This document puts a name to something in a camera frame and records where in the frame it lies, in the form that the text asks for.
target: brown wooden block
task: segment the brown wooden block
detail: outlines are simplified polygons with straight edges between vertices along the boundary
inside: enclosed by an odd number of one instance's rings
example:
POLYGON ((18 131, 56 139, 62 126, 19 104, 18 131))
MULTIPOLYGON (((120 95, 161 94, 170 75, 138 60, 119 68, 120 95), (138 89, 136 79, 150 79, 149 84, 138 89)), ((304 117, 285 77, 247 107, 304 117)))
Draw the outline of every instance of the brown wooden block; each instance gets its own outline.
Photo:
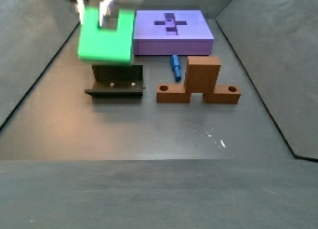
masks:
POLYGON ((183 84, 159 84, 157 86, 158 103, 190 103, 191 94, 183 84))
POLYGON ((189 56, 186 92, 205 93, 214 89, 221 71, 221 60, 214 56, 189 56))
POLYGON ((219 85, 215 86, 214 92, 203 94, 203 101, 206 103, 237 104, 239 102, 239 97, 239 86, 219 85))

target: purple shape sorter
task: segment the purple shape sorter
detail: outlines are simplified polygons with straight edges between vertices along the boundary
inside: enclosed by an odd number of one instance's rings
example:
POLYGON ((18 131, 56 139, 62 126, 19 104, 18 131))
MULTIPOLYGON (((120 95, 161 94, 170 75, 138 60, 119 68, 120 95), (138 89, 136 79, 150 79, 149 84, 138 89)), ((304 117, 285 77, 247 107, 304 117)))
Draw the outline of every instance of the purple shape sorter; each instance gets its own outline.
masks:
POLYGON ((134 55, 210 55, 214 35, 201 10, 138 10, 134 55))

